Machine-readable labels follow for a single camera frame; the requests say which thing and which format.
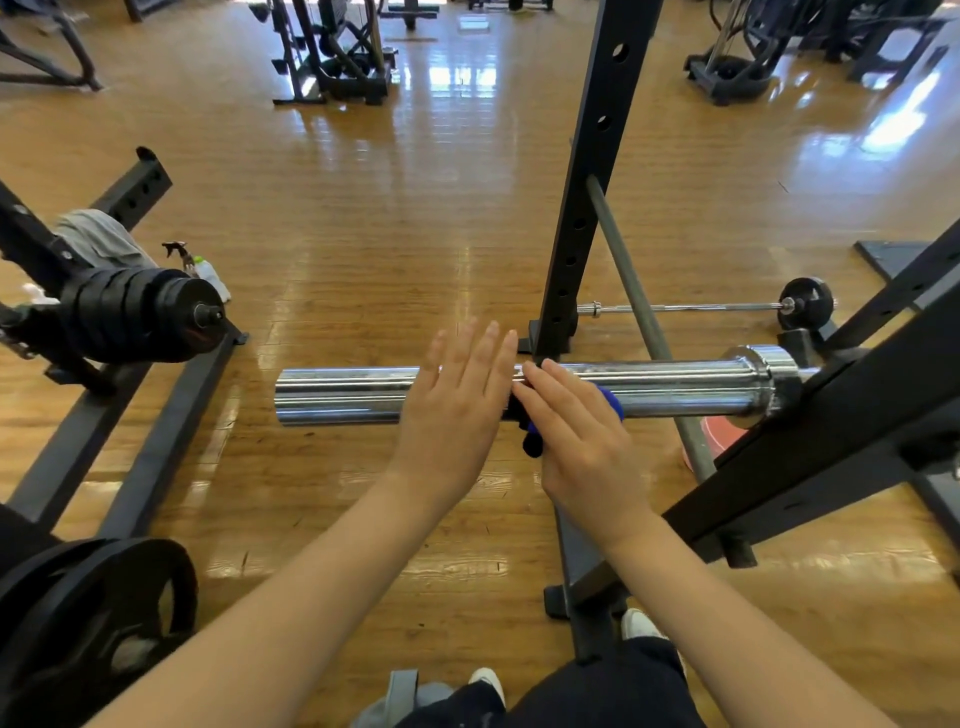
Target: left hand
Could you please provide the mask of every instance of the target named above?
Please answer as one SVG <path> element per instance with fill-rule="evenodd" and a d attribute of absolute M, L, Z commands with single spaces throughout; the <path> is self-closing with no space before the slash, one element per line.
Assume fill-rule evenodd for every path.
<path fill-rule="evenodd" d="M 452 508 L 473 487 L 507 406 L 516 361 L 516 331 L 499 346 L 492 321 L 473 342 L 476 319 L 448 341 L 438 331 L 400 415 L 390 470 Z"/>

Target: spray bottle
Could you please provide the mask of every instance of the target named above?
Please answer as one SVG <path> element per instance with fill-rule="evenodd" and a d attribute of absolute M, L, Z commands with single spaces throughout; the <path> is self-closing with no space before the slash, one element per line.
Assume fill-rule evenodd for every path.
<path fill-rule="evenodd" d="M 180 262 L 183 264 L 183 271 L 188 276 L 207 281 L 210 285 L 217 289 L 217 293 L 220 294 L 220 300 L 224 303 L 230 300 L 230 292 L 227 290 L 224 282 L 220 280 L 217 272 L 213 270 L 213 266 L 210 265 L 209 260 L 206 260 L 199 255 L 191 255 L 188 253 L 186 250 L 186 243 L 180 240 L 163 243 L 163 247 L 167 249 L 167 257 L 170 257 L 173 251 L 177 251 L 177 253 L 180 254 Z"/>

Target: black pants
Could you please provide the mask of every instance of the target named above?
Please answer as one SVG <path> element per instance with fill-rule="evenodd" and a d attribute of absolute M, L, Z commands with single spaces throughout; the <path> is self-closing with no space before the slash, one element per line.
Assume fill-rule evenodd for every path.
<path fill-rule="evenodd" d="M 536 685 L 507 713 L 485 682 L 460 688 L 420 708 L 397 728 L 618 728 L 696 726 L 680 655 L 667 640 L 637 637 L 608 657 L 568 663 Z"/>

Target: black steel beam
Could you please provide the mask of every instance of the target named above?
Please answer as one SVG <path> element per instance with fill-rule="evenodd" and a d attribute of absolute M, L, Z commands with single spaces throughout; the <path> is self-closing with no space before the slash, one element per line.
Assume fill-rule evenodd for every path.
<path fill-rule="evenodd" d="M 150 364 L 106 366 L 103 371 L 116 392 L 110 397 L 80 395 L 7 505 L 48 531 L 57 525 L 149 370 Z"/>
<path fill-rule="evenodd" d="M 606 192 L 660 5 L 601 0 L 540 318 L 530 322 L 521 346 L 537 360 L 569 351 L 570 321 L 597 226 L 587 177 L 595 176 Z"/>
<path fill-rule="evenodd" d="M 880 276 L 890 281 L 920 255 L 929 243 L 863 242 L 853 245 Z M 953 268 L 928 288 L 911 306 L 921 311 L 960 282 L 960 269 Z M 953 473 L 915 473 L 909 479 L 914 492 L 944 529 L 953 547 L 960 551 L 960 483 Z"/>
<path fill-rule="evenodd" d="M 807 383 L 792 412 L 751 430 L 664 517 L 706 561 L 910 480 L 901 453 L 960 431 L 960 286 L 862 358 Z"/>
<path fill-rule="evenodd" d="M 860 346 L 960 263 L 960 220 L 900 271 L 827 340 L 831 350 Z"/>
<path fill-rule="evenodd" d="M 243 335 L 234 330 L 233 335 L 226 336 L 212 352 L 200 354 L 183 365 L 169 399 L 97 531 L 98 538 L 147 535 L 156 509 L 216 391 L 233 347 L 243 341 Z"/>
<path fill-rule="evenodd" d="M 137 147 L 136 156 L 138 162 L 90 205 L 102 210 L 129 231 L 173 186 L 167 171 L 152 151 Z"/>

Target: gray towel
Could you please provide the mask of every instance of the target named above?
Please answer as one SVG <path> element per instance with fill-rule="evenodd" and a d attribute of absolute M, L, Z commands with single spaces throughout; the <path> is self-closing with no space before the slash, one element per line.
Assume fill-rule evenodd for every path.
<path fill-rule="evenodd" d="M 90 265 L 156 268 L 127 229 L 99 209 L 75 209 L 60 218 L 54 232 Z"/>

